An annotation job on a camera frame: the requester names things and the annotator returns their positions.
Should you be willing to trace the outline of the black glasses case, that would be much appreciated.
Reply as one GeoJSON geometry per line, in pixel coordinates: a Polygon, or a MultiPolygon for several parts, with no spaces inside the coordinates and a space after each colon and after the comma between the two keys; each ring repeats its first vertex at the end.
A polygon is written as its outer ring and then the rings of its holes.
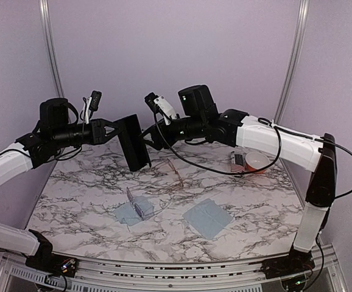
{"type": "Polygon", "coordinates": [[[142,133],[138,116],[133,114],[118,122],[121,132],[118,134],[122,151],[131,172],[151,166],[151,161],[145,143],[141,139],[142,133]]]}

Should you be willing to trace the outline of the pink frame sunglasses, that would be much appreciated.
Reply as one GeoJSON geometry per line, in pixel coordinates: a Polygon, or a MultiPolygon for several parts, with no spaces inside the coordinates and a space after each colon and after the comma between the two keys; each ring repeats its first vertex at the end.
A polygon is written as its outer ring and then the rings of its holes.
{"type": "Polygon", "coordinates": [[[155,164],[150,170],[154,179],[144,188],[147,193],[171,195],[184,188],[183,179],[170,159],[155,164]]]}

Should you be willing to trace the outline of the clear purple lens sunglasses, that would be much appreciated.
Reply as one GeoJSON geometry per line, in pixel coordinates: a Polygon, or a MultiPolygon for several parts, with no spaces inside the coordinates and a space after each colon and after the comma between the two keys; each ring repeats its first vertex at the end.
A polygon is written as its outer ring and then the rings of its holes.
{"type": "Polygon", "coordinates": [[[161,209],[155,209],[155,206],[146,197],[133,196],[129,188],[127,188],[127,198],[136,214],[143,221],[158,215],[162,211],[161,209]]]}

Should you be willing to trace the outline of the blue cleaning cloth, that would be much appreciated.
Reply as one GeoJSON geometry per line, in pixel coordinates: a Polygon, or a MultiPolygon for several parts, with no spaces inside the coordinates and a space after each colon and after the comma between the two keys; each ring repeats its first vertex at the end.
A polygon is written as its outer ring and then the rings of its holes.
{"type": "Polygon", "coordinates": [[[136,214],[130,202],[124,203],[117,207],[113,211],[113,214],[115,215],[118,222],[121,224],[126,224],[127,226],[133,226],[143,221],[136,214]]]}
{"type": "Polygon", "coordinates": [[[187,210],[183,218],[208,240],[212,240],[233,219],[227,211],[211,199],[205,199],[187,210]]]}

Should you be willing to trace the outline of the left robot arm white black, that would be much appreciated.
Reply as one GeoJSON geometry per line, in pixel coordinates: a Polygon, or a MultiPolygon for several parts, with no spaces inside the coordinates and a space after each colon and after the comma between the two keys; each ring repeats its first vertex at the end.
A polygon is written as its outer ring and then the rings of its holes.
{"type": "MultiPolygon", "coordinates": [[[[83,145],[102,145],[120,136],[125,126],[121,121],[92,119],[99,97],[85,99],[83,117],[78,117],[75,107],[66,98],[49,99],[40,105],[40,118],[30,133],[19,137],[0,152],[0,186],[12,178],[37,167],[62,160],[62,150],[79,149],[83,145]],[[77,116],[69,122],[69,113],[77,116]]],[[[41,233],[23,230],[0,223],[0,250],[24,255],[27,266],[52,271],[66,271],[63,257],[53,253],[52,243],[41,233]]]]}

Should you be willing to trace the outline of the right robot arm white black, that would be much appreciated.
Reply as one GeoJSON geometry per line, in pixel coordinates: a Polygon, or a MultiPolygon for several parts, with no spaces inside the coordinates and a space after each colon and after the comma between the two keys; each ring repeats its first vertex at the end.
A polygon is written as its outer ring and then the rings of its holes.
{"type": "Polygon", "coordinates": [[[155,122],[144,134],[145,143],[157,150],[169,148],[180,140],[204,138],[231,147],[251,148],[293,162],[312,173],[298,231],[288,255],[263,261],[266,278],[300,273],[313,268],[311,249],[328,220],[336,197],[337,162],[334,137],[318,137],[287,128],[275,122],[236,109],[219,113],[206,85],[195,85],[178,92],[185,117],[177,115],[171,104],[154,93],[145,102],[163,120],[155,122]]]}

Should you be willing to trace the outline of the striped flag glasses pouch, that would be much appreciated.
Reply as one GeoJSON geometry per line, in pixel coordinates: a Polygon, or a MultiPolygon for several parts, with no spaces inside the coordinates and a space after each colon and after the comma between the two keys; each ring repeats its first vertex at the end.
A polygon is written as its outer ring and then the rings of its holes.
{"type": "Polygon", "coordinates": [[[232,151],[230,153],[230,172],[241,177],[245,172],[245,160],[244,155],[238,151],[232,151]]]}

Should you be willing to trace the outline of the orange white bowl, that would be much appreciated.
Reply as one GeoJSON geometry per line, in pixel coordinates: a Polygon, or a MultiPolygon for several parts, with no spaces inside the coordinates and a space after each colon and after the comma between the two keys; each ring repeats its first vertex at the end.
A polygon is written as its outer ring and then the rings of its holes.
{"type": "Polygon", "coordinates": [[[260,152],[252,151],[245,155],[247,173],[262,174],[270,164],[269,158],[260,152]]]}

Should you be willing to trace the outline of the left aluminium frame post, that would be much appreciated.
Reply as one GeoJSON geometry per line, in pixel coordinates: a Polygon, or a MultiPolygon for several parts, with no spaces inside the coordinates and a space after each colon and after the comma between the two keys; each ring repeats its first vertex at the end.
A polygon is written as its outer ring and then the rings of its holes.
{"type": "Polygon", "coordinates": [[[64,97],[65,93],[58,70],[57,55],[55,52],[54,39],[52,34],[51,17],[49,13],[49,1],[39,0],[41,25],[46,43],[46,52],[51,69],[51,75],[55,86],[57,97],[64,97]]]}

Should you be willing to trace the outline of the aluminium frame post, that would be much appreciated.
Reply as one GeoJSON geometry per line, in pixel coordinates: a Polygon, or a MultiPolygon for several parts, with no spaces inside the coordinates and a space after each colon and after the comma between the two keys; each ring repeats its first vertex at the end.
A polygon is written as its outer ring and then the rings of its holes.
{"type": "Polygon", "coordinates": [[[294,80],[297,64],[300,60],[301,49],[303,47],[304,35],[306,31],[306,24],[309,12],[309,4],[309,0],[299,1],[297,23],[295,26],[294,40],[290,52],[289,63],[287,66],[286,75],[280,94],[280,99],[274,115],[274,120],[277,123],[281,123],[286,109],[286,105],[289,101],[292,82],[294,80]]]}
{"type": "Polygon", "coordinates": [[[58,70],[57,55],[55,52],[54,39],[52,34],[51,17],[49,13],[49,1],[39,0],[41,25],[46,43],[46,52],[51,69],[51,75],[55,86],[57,97],[64,97],[65,93],[58,70]]]}

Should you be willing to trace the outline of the front aluminium rail base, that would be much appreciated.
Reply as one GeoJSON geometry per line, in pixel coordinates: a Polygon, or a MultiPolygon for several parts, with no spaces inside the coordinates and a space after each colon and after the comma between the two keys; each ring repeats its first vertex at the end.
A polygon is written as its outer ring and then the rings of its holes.
{"type": "Polygon", "coordinates": [[[311,265],[275,269],[281,254],[199,263],[124,262],[78,257],[72,277],[30,268],[3,254],[0,291],[347,291],[332,245],[314,247],[311,265]]]}

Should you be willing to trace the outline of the right aluminium frame post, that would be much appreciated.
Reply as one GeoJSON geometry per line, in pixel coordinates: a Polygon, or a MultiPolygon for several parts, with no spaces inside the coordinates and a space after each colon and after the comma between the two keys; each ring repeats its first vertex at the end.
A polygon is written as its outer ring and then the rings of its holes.
{"type": "Polygon", "coordinates": [[[299,1],[297,23],[295,26],[294,40],[290,52],[289,63],[287,66],[286,75],[280,94],[280,99],[274,115],[274,120],[277,123],[281,123],[286,109],[286,105],[289,101],[292,82],[294,80],[297,64],[300,60],[301,49],[303,47],[304,35],[306,31],[306,24],[309,12],[309,4],[309,0],[299,1]]]}

